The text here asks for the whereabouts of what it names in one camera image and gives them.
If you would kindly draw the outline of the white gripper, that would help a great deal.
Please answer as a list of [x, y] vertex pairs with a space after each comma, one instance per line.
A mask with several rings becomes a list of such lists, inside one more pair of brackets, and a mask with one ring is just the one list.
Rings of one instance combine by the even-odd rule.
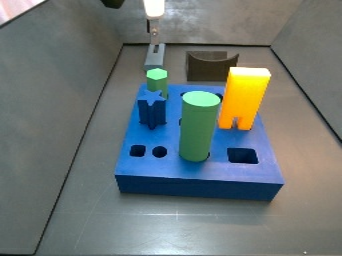
[[[164, 0], [143, 0], [145, 16], [160, 18], [164, 14]], [[148, 20], [149, 43], [159, 45], [159, 19]]]

